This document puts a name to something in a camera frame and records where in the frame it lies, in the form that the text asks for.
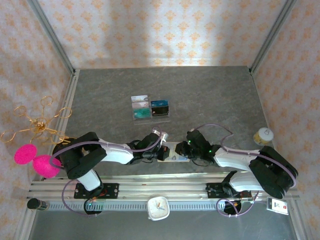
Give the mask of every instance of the floral wallpaper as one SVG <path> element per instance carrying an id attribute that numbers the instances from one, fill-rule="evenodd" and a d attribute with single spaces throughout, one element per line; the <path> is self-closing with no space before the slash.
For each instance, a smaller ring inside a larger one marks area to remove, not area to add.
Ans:
<path id="1" fill-rule="evenodd" d="M 298 170 L 307 221 L 320 233 L 320 4 L 297 1 L 254 76 L 278 151 Z"/>
<path id="2" fill-rule="evenodd" d="M 250 66 L 285 0 L 40 0 L 74 68 Z"/>
<path id="3" fill-rule="evenodd" d="M 2 0 L 0 4 L 0 134 L 27 129 L 25 118 L 13 115 L 25 105 L 31 116 L 41 115 L 40 99 L 50 95 L 53 104 L 45 116 L 58 110 L 70 74 L 26 0 Z M 0 239 L 12 239 L 26 208 L 26 196 L 35 172 L 30 164 L 18 165 L 15 151 L 30 141 L 30 133 L 18 133 L 9 143 L 0 142 Z M 46 147 L 39 147 L 38 154 Z"/>

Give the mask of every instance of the gray work surface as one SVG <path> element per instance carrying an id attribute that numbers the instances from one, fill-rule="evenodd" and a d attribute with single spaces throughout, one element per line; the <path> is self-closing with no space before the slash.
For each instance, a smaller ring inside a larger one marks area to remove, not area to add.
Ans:
<path id="1" fill-rule="evenodd" d="M 147 212 L 108 212 L 88 219 L 67 211 L 38 211 L 29 240 L 294 240 L 290 217 L 255 203 L 248 214 L 172 211 L 160 221 Z"/>
<path id="2" fill-rule="evenodd" d="M 170 122 L 135 125 L 131 96 L 168 99 Z M 256 87 L 246 66 L 183 66 L 81 70 L 66 135 L 96 132 L 105 141 L 125 144 L 142 140 L 159 125 L 167 141 L 181 142 L 187 131 L 205 123 L 218 123 L 234 132 L 225 145 L 242 150 L 260 149 L 255 132 L 266 127 Z M 227 132 L 217 127 L 200 131 L 219 144 Z M 121 165 L 99 163 L 100 176 L 228 172 L 229 168 L 201 167 L 192 162 Z M 61 171 L 59 177 L 66 176 Z"/>

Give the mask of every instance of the small container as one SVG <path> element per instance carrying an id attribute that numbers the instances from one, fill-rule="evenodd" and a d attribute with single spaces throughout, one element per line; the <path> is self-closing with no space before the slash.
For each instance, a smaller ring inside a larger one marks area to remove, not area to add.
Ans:
<path id="1" fill-rule="evenodd" d="M 262 127 L 255 133 L 253 140 L 256 144 L 264 146 L 274 139 L 274 133 L 266 127 Z"/>
<path id="2" fill-rule="evenodd" d="M 46 201 L 41 201 L 37 198 L 31 198 L 28 203 L 26 204 L 28 209 L 35 209 L 35 210 L 47 210 L 50 206 L 50 204 Z"/>

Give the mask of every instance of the purple cable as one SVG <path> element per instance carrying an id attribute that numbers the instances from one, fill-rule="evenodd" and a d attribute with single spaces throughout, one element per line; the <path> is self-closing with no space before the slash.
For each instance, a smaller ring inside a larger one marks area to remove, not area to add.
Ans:
<path id="1" fill-rule="evenodd" d="M 223 142 L 224 140 L 226 140 L 227 138 L 229 137 L 232 137 L 234 135 L 234 133 L 232 131 L 230 131 L 229 129 L 227 129 L 226 127 L 220 125 L 220 124 L 216 124 L 216 123 L 207 123 L 207 124 L 203 124 L 201 126 L 198 126 L 197 128 L 195 128 L 194 130 L 198 130 L 204 126 L 216 126 L 216 127 L 220 127 L 220 128 L 223 128 L 225 129 L 226 131 L 228 131 L 230 134 L 225 136 L 224 138 L 221 139 L 220 141 L 220 144 L 221 144 L 221 148 L 226 151 L 227 153 L 231 153 L 231 154 L 239 154 L 239 155 L 246 155 L 246 156 L 256 156 L 256 157 L 260 157 L 260 158 L 263 158 L 263 159 L 266 159 L 268 161 L 270 161 L 271 163 L 275 164 L 275 165 L 278 165 L 280 168 L 282 168 L 289 176 L 290 178 L 292 179 L 292 182 L 293 182 L 293 187 L 296 186 L 297 184 L 297 181 L 296 181 L 296 178 L 295 176 L 281 163 L 275 161 L 274 159 L 268 157 L 268 156 L 264 156 L 262 154 L 258 154 L 258 153 L 247 153 L 247 152 L 242 152 L 242 151 L 233 151 L 233 150 L 228 150 L 226 149 L 226 147 L 224 146 Z"/>
<path id="2" fill-rule="evenodd" d="M 62 199 L 63 205 L 64 205 L 69 211 L 71 211 L 71 212 L 73 212 L 73 213 L 75 213 L 75 214 L 78 214 L 78 215 L 80 215 L 80 216 L 87 217 L 87 218 L 96 217 L 96 216 L 97 216 L 96 214 L 95 214 L 95 215 L 87 215 L 87 214 L 84 214 L 84 213 L 81 213 L 81 212 L 77 212 L 77 211 L 75 211 L 75 210 L 72 210 L 72 209 L 67 205 L 67 203 L 66 203 L 66 201 L 65 201 L 65 191 L 66 191 L 67 186 L 68 186 L 71 182 L 73 182 L 73 181 L 76 181 L 76 180 L 75 180 L 75 179 L 72 179 L 72 180 L 68 181 L 68 182 L 66 183 L 66 185 L 64 186 L 63 190 L 62 190 L 61 199 Z"/>
<path id="3" fill-rule="evenodd" d="M 220 215 L 224 216 L 224 217 L 230 218 L 230 217 L 242 216 L 242 215 L 246 214 L 247 212 L 249 212 L 250 209 L 254 206 L 254 203 L 255 203 L 255 201 L 256 201 L 256 199 L 257 199 L 257 197 L 258 197 L 258 194 L 259 194 L 259 191 L 258 191 L 258 192 L 256 193 L 256 195 L 254 196 L 253 203 L 251 204 L 251 206 L 250 206 L 247 210 L 245 210 L 244 212 L 242 212 L 242 213 L 239 213 L 238 210 L 237 210 L 237 208 L 236 208 L 236 206 L 234 205 L 234 203 L 231 202 L 231 201 L 229 201 L 229 200 L 226 199 L 226 198 L 220 198 L 220 199 L 216 202 L 215 208 L 216 208 L 216 210 L 218 211 L 218 213 L 219 213 Z M 231 214 L 227 215 L 227 214 L 223 214 L 222 212 L 220 212 L 220 210 L 219 210 L 219 208 L 218 208 L 218 204 L 220 203 L 220 201 L 223 201 L 223 200 L 231 204 L 231 206 L 234 208 L 234 210 L 235 210 L 235 212 L 236 212 L 235 215 L 231 215 Z"/>
<path id="4" fill-rule="evenodd" d="M 162 129 L 161 127 L 159 126 L 155 126 L 152 128 L 152 130 L 154 130 L 154 128 L 158 128 L 159 129 L 159 138 L 155 141 L 154 144 L 152 144 L 151 146 L 148 146 L 144 149 L 130 149 L 130 148 L 126 148 L 126 147 L 120 147 L 119 145 L 117 144 L 112 144 L 112 143 L 107 143 L 107 142 L 100 142 L 100 141 L 83 141 L 83 142 L 79 142 L 79 143 L 76 143 L 76 144 L 73 144 L 71 146 L 67 146 L 59 151 L 57 151 L 55 154 L 53 154 L 50 158 L 50 165 L 54 168 L 58 168 L 58 169 L 64 169 L 62 166 L 58 166 L 58 165 L 55 165 L 53 163 L 53 160 L 55 157 L 59 156 L 60 154 L 70 150 L 70 149 L 74 149 L 74 148 L 77 148 L 77 147 L 80 147 L 80 146 L 83 146 L 83 145 L 88 145 L 88 144 L 97 144 L 97 145 L 103 145 L 103 146 L 110 146 L 110 147 L 116 147 L 118 149 L 121 149 L 121 150 L 128 150 L 129 152 L 132 152 L 132 153 L 139 153 L 139 152 L 144 152 L 144 151 L 147 151 L 147 150 L 150 150 L 152 149 L 153 147 L 155 147 L 161 140 L 161 134 L 162 134 Z"/>

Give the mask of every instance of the purple wire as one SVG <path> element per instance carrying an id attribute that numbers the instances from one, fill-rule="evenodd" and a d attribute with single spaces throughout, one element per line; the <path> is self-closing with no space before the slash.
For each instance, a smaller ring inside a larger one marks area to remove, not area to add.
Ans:
<path id="1" fill-rule="evenodd" d="M 64 170 L 64 168 L 62 166 L 58 166 L 58 165 L 55 165 L 53 163 L 53 160 L 55 157 L 59 156 L 60 154 L 63 154 L 64 152 L 70 150 L 70 149 L 74 149 L 74 148 L 77 148 L 77 147 L 80 147 L 80 146 L 83 146 L 83 145 L 89 145 L 89 144 L 96 144 L 96 145 L 103 145 L 103 146 L 110 146 L 110 147 L 115 147 L 117 149 L 121 149 L 121 150 L 128 150 L 129 152 L 132 152 L 132 153 L 139 153 L 139 152 L 144 152 L 144 151 L 147 151 L 147 150 L 150 150 L 152 149 L 153 147 L 155 147 L 161 140 L 161 134 L 162 134 L 162 129 L 161 127 L 159 126 L 154 126 L 152 128 L 152 130 L 154 130 L 155 128 L 158 128 L 159 129 L 159 137 L 158 139 L 155 141 L 154 144 L 152 144 L 151 146 L 148 146 L 146 148 L 143 148 L 143 149 L 130 149 L 130 148 L 126 148 L 126 147 L 120 147 L 119 145 L 117 144 L 112 144 L 112 143 L 107 143 L 107 142 L 100 142 L 100 141 L 83 141 L 83 142 L 79 142 L 79 143 L 76 143 L 76 144 L 73 144 L 71 146 L 67 146 L 59 151 L 57 151 L 55 154 L 53 154 L 50 158 L 50 165 L 54 168 L 58 168 L 58 169 L 62 169 Z"/>
<path id="2" fill-rule="evenodd" d="M 218 211 L 218 213 L 219 213 L 220 215 L 224 216 L 224 217 L 230 218 L 230 217 L 242 216 L 242 215 L 246 214 L 247 212 L 249 212 L 250 209 L 254 206 L 254 203 L 255 203 L 255 201 L 256 201 L 256 199 L 257 199 L 257 197 L 258 197 L 258 194 L 259 194 L 259 191 L 258 191 L 258 192 L 256 193 L 256 195 L 254 196 L 253 203 L 251 204 L 251 206 L 250 206 L 247 210 L 245 210 L 244 212 L 242 212 L 242 213 L 239 213 L 238 210 L 237 210 L 237 208 L 236 208 L 236 206 L 234 205 L 234 203 L 231 202 L 231 201 L 229 201 L 229 200 L 226 199 L 226 198 L 220 198 L 220 199 L 216 202 L 215 208 L 216 208 L 216 210 Z M 236 212 L 235 215 L 223 214 L 223 213 L 219 210 L 218 204 L 220 203 L 220 201 L 223 201 L 223 200 L 231 204 L 231 206 L 234 208 L 234 210 L 235 210 L 235 212 Z"/>
<path id="3" fill-rule="evenodd" d="M 296 181 L 296 178 L 295 176 L 281 163 L 275 161 L 274 159 L 268 157 L 268 156 L 264 156 L 262 154 L 258 154 L 258 153 L 254 153 L 254 152 L 251 152 L 251 153 L 247 153 L 247 152 L 242 152 L 242 151 L 234 151 L 234 150 L 228 150 L 226 149 L 226 147 L 224 146 L 223 142 L 224 140 L 226 140 L 227 138 L 229 137 L 232 137 L 234 135 L 234 133 L 232 131 L 230 131 L 229 129 L 227 129 L 225 126 L 222 126 L 220 124 L 217 124 L 217 123 L 207 123 L 207 124 L 203 124 L 201 126 L 198 126 L 197 128 L 195 128 L 194 130 L 198 130 L 204 126 L 216 126 L 216 127 L 220 127 L 220 128 L 223 128 L 225 129 L 226 131 L 228 131 L 230 134 L 225 136 L 224 138 L 221 139 L 220 141 L 220 145 L 221 145 L 221 148 L 226 151 L 227 153 L 231 153 L 231 154 L 239 154 L 239 155 L 246 155 L 246 156 L 256 156 L 256 157 L 260 157 L 260 158 L 263 158 L 263 159 L 266 159 L 268 161 L 270 161 L 271 163 L 275 164 L 275 165 L 278 165 L 280 168 L 282 168 L 289 176 L 290 178 L 292 179 L 292 182 L 293 182 L 293 187 L 296 186 L 297 184 L 297 181 Z"/>
<path id="4" fill-rule="evenodd" d="M 84 214 L 84 213 L 81 213 L 81 212 L 77 212 L 77 211 L 75 211 L 75 210 L 72 210 L 72 209 L 67 205 L 67 203 L 66 203 L 66 201 L 65 201 L 65 191 L 66 191 L 67 186 L 68 186 L 71 182 L 73 182 L 73 181 L 76 181 L 76 180 L 75 180 L 75 179 L 72 179 L 72 180 L 68 181 L 68 182 L 66 183 L 66 185 L 64 186 L 63 190 L 62 190 L 61 199 L 62 199 L 63 205 L 64 205 L 69 211 L 71 211 L 71 212 L 73 212 L 73 213 L 75 213 L 75 214 L 78 214 L 78 215 L 80 215 L 80 216 L 87 217 L 87 218 L 96 217 L 97 215 L 87 215 L 87 214 Z"/>

